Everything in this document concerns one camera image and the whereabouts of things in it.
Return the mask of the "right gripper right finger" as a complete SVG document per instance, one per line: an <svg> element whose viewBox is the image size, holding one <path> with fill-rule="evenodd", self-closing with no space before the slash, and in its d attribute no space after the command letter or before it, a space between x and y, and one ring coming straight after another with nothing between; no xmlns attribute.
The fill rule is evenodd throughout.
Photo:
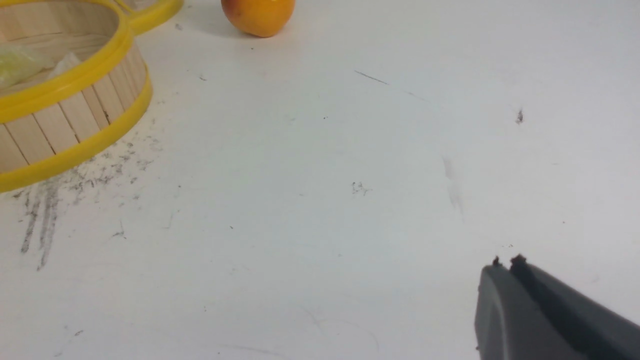
<svg viewBox="0 0 640 360"><path fill-rule="evenodd" d="M640 328L519 254L509 272L537 303L553 328L587 360L638 360Z"/></svg>

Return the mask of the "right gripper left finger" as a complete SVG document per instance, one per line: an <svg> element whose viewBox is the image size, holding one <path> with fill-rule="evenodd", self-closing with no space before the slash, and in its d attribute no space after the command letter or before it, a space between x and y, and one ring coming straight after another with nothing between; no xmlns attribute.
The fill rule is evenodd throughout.
<svg viewBox="0 0 640 360"><path fill-rule="evenodd" d="M498 256L480 272L474 331L481 360L584 360Z"/></svg>

